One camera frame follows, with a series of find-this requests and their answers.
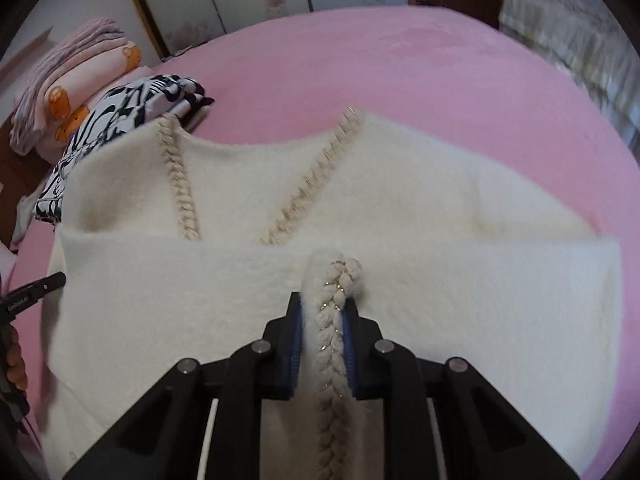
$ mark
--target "folded blanket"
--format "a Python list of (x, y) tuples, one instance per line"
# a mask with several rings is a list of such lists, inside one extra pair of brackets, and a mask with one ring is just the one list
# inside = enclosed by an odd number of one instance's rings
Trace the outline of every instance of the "folded blanket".
[(66, 72), (44, 95), (47, 124), (56, 127), (100, 88), (140, 64), (140, 49), (129, 41), (108, 50)]
[(108, 52), (119, 46), (123, 46), (127, 43), (127, 38), (116, 38), (115, 40), (105, 40), (100, 43), (96, 43), (94, 46), (84, 49), (75, 56), (72, 56), (69, 60), (64, 62), (61, 66), (55, 69), (49, 77), (47, 77), (38, 90), (36, 101), (33, 107), (33, 127), (37, 130), (44, 130), (47, 127), (47, 106), (45, 101), (45, 94), (50, 89), (57, 79), (65, 75), (65, 73), (73, 70), (75, 67), (82, 65), (85, 61), (91, 59), (94, 56), (98, 56), (103, 52)]
[(96, 107), (98, 102), (100, 102), (109, 90), (114, 89), (117, 86), (137, 81), (144, 77), (149, 77), (153, 75), (153, 73), (153, 70), (148, 66), (141, 66), (133, 69), (131, 72), (127, 72), (115, 81), (107, 83), (86, 102), (84, 102), (84, 104), (81, 104), (76, 108), (57, 128), (53, 129), (48, 126), (47, 133), (41, 136), (40, 140), (36, 144), (36, 153), (38, 153), (41, 158), (46, 160), (52, 166), (57, 164), (62, 157), (66, 146), (69, 144), (69, 139), (71, 139), (71, 137), (80, 129), (82, 122), (89, 115), (90, 111)]
[[(71, 60), (73, 56), (91, 49), (91, 47), (98, 45), (100, 42), (109, 40), (120, 40), (120, 44), (126, 43), (124, 32), (114, 20), (98, 18), (79, 27), (78, 30), (67, 36), (59, 46), (40, 61), (31, 77), (27, 80), (24, 91), (17, 99), (12, 119), (13, 128), (10, 134), (10, 145), (14, 152), (19, 155), (29, 153), (44, 131), (44, 123), (36, 124), (35, 114), (36, 108), (39, 106), (38, 95), (40, 90), (43, 86), (44, 91), (48, 88), (46, 86), (47, 80), (57, 69), (62, 68), (67, 61)], [(115, 46), (118, 46), (117, 42), (109, 43), (106, 46), (97, 47), (90, 53), (85, 53), (85, 55), (91, 54), (94, 56), (103, 52), (104, 50), (101, 50), (103, 47), (114, 48)], [(64, 70), (70, 70), (86, 59), (87, 57), (82, 59), (81, 56), (70, 63), (70, 66), (65, 66)]]
[(177, 75), (157, 75), (109, 90), (72, 136), (34, 215), (52, 224), (60, 222), (65, 180), (75, 164), (92, 151), (166, 112), (179, 117), (185, 126), (194, 124), (197, 112), (212, 102), (195, 80)]

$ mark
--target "pink bed sheet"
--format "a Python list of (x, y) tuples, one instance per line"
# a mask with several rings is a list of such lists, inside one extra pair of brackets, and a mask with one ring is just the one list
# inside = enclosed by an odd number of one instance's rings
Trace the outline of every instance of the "pink bed sheet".
[[(567, 75), (482, 23), (423, 7), (261, 23), (169, 60), (156, 73), (194, 76), (215, 97), (197, 136), (229, 143), (305, 137), (356, 106), (498, 160), (601, 234), (619, 238), (620, 370), (606, 437), (584, 478), (603, 476), (640, 418), (640, 171)], [(12, 286), (44, 275), (51, 238), (49, 226), (33, 223)], [(33, 309), (17, 320), (30, 370), (40, 367), (39, 319)], [(37, 377), (29, 395), (36, 404)]]

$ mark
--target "folded cloth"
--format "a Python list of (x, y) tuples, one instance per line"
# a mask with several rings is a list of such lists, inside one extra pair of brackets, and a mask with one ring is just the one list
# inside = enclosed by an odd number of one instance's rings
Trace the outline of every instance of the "folded cloth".
[(96, 43), (94, 46), (84, 49), (75, 56), (72, 56), (69, 60), (55, 69), (51, 75), (45, 79), (44, 83), (42, 83), (38, 90), (38, 95), (36, 96), (33, 108), (34, 129), (44, 130), (47, 127), (47, 106), (45, 94), (57, 79), (92, 57), (98, 56), (103, 52), (113, 50), (114, 48), (118, 48), (119, 46), (124, 46), (125, 44), (127, 44), (127, 38), (116, 38), (115, 40), (101, 41), (100, 43)]
[(178, 75), (157, 75), (109, 90), (70, 140), (36, 202), (34, 215), (52, 224), (61, 221), (65, 180), (92, 151), (166, 112), (183, 125), (195, 124), (197, 112), (213, 101), (197, 81)]
[(47, 179), (44, 178), (30, 195), (24, 195), (20, 200), (18, 200), (18, 205), (15, 208), (14, 234), (11, 237), (10, 249), (12, 251), (18, 250), (20, 242), (27, 234), (27, 229), (31, 224), (31, 219), (33, 219), (33, 208), (35, 207), (46, 183)]
[[(55, 386), (42, 413), (52, 480), (178, 359), (226, 358), (259, 338), (292, 290), (304, 300), (300, 378), (292, 401), (263, 405), (260, 478), (325, 478), (320, 458), (338, 468), (336, 478), (382, 478), (380, 405), (349, 402), (334, 411), (341, 400), (321, 402), (330, 388), (320, 391), (315, 381), (327, 362), (316, 340), (321, 329), (342, 344), (340, 326), (334, 336), (321, 319), (334, 308), (322, 311), (318, 301), (337, 275), (323, 279), (312, 269), (326, 247), (344, 255), (328, 254), (327, 264), (362, 264), (358, 308), (385, 337), (420, 358), (469, 359), (584, 472), (604, 434), (618, 366), (615, 240), (597, 237), (508, 168), (375, 116), (364, 117), (331, 172), (317, 161), (327, 160), (334, 130), (262, 146), (174, 133), (199, 241), (180, 239), (154, 123), (87, 157), (68, 181), (50, 262), (67, 282), (42, 309)], [(311, 170), (328, 178), (312, 203), (298, 189)], [(288, 243), (261, 245), (292, 197), (305, 212)], [(344, 371), (339, 350), (335, 357), (332, 369)], [(334, 390), (344, 381), (331, 378)], [(318, 442), (331, 438), (321, 433), (322, 415), (337, 431), (320, 457)]]
[(52, 166), (57, 164), (69, 143), (69, 139), (79, 130), (82, 122), (95, 108), (104, 95), (116, 86), (126, 85), (143, 77), (153, 75), (153, 70), (148, 66), (140, 66), (131, 72), (111, 81), (99, 89), (84, 104), (76, 108), (66, 120), (58, 126), (54, 132), (47, 129), (47, 134), (43, 135), (36, 144), (36, 152)]
[[(19, 155), (29, 153), (44, 131), (44, 122), (36, 125), (35, 114), (36, 108), (40, 103), (38, 95), (43, 86), (44, 91), (48, 88), (46, 83), (50, 76), (57, 69), (62, 68), (75, 55), (91, 49), (91, 47), (98, 45), (100, 42), (109, 40), (120, 40), (120, 44), (126, 43), (124, 32), (114, 20), (97, 18), (85, 23), (78, 30), (67, 36), (60, 46), (54, 48), (40, 61), (31, 77), (27, 79), (24, 91), (17, 99), (12, 119), (13, 128), (10, 134), (10, 145), (14, 152)], [(118, 46), (117, 43), (117, 41), (109, 43), (107, 47), (114, 48)], [(101, 50), (102, 47), (93, 49), (91, 51), (92, 56), (104, 52), (104, 50)], [(65, 72), (87, 59), (86, 57), (82, 59), (82, 57), (80, 56), (74, 60), (71, 63), (73, 66), (67, 65), (64, 68)]]

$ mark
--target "braided trim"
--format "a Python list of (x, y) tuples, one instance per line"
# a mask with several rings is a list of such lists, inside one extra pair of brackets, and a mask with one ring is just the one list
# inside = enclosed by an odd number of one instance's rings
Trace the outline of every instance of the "braided trim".
[(174, 188), (175, 201), (180, 215), (182, 234), (188, 240), (199, 240), (198, 221), (191, 195), (191, 186), (184, 173), (182, 155), (175, 139), (178, 119), (173, 114), (165, 114), (158, 121), (158, 140), (162, 147), (162, 158), (169, 171)]
[(334, 260), (324, 277), (318, 295), (318, 354), (315, 358), (319, 384), (318, 407), (319, 455), (318, 480), (341, 480), (345, 475), (352, 416), (349, 388), (344, 365), (342, 309), (360, 275), (357, 260)]
[(263, 244), (282, 245), (289, 240), (320, 190), (331, 178), (342, 155), (360, 132), (361, 123), (362, 114), (349, 107), (335, 129), (334, 139), (327, 149), (322, 150), (322, 155), (316, 159), (312, 169), (302, 177), (303, 183), (298, 192), (291, 195), (289, 205), (281, 209), (282, 216), (269, 229), (268, 238), (260, 240)]

